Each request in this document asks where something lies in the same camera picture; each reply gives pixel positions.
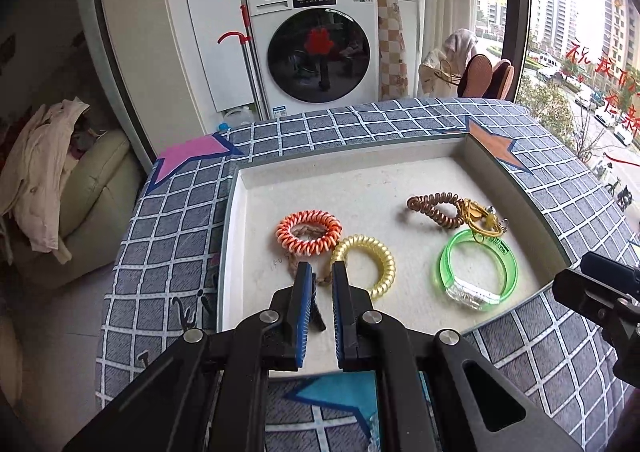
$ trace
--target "table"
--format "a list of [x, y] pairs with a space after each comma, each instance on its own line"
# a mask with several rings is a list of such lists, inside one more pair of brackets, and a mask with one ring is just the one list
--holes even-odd
[[[216, 285], [226, 199], [240, 162], [268, 161], [356, 143], [465, 131], [513, 139], [496, 154], [540, 210], [570, 262], [592, 249], [637, 264], [634, 235], [591, 171], [513, 103], [486, 99], [402, 99], [306, 112], [207, 137], [156, 162], [137, 201], [105, 296], [96, 360], [97, 408], [104, 408], [184, 327], [215, 330]], [[161, 164], [170, 167], [161, 169]], [[167, 173], [162, 181], [158, 177]], [[465, 336], [579, 443], [598, 448], [631, 388], [613, 377], [615, 353], [594, 324], [553, 299], [549, 287]], [[372, 375], [272, 381], [267, 450], [366, 450]], [[341, 382], [362, 389], [340, 406]]]

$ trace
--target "floor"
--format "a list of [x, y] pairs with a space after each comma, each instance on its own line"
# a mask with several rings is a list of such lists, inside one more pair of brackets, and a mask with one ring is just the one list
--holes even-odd
[[12, 295], [24, 353], [18, 411], [43, 452], [60, 451], [96, 413], [95, 356], [112, 267], [53, 292], [21, 287]]

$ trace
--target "washing machine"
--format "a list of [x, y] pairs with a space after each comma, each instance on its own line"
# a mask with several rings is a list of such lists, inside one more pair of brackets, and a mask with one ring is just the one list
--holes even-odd
[[274, 117], [378, 99], [376, 0], [247, 0]]

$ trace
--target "dryer door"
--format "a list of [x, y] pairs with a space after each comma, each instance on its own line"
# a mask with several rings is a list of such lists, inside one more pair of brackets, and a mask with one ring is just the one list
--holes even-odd
[[367, 37], [350, 16], [330, 8], [305, 9], [277, 29], [267, 51], [274, 82], [292, 98], [335, 101], [360, 83], [369, 67]]

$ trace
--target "slipper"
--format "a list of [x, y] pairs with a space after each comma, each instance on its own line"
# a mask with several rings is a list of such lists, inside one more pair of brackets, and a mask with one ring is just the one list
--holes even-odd
[[484, 54], [476, 54], [466, 64], [465, 73], [460, 78], [458, 97], [482, 98], [491, 83], [493, 74], [494, 68], [491, 66], [489, 58]]
[[504, 99], [511, 88], [513, 82], [514, 69], [510, 61], [502, 60], [498, 62], [491, 78], [491, 83], [484, 93], [483, 98]]

